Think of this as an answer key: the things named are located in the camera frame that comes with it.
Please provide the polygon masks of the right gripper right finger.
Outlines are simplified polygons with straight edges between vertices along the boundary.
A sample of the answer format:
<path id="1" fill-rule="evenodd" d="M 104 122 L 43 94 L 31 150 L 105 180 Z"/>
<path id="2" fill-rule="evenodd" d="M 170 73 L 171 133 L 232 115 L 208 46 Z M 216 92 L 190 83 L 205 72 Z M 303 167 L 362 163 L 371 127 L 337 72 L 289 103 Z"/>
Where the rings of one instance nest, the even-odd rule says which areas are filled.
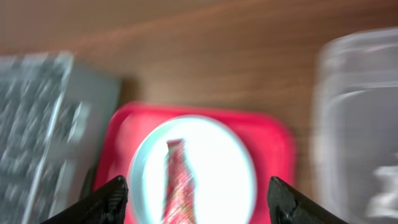
<path id="1" fill-rule="evenodd" d="M 267 191 L 272 224 L 348 224 L 277 176 Z"/>

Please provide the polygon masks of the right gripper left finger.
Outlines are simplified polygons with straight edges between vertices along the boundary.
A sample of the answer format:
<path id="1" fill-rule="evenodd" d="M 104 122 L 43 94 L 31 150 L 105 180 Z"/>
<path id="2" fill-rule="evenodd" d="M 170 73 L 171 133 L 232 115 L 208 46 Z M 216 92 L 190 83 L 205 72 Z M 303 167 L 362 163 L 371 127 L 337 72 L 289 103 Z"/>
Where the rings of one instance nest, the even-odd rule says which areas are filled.
<path id="1" fill-rule="evenodd" d="M 41 224 L 123 224 L 127 200 L 126 178 L 119 175 Z"/>

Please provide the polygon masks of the red snack wrapper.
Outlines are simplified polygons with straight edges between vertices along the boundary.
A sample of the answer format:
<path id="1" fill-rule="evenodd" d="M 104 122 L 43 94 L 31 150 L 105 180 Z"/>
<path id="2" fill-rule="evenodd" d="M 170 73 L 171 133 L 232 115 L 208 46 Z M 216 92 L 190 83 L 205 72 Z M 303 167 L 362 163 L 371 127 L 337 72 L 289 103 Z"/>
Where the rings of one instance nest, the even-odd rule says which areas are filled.
<path id="1" fill-rule="evenodd" d="M 167 185 L 162 224 L 196 224 L 195 179 L 182 139 L 167 142 Z"/>

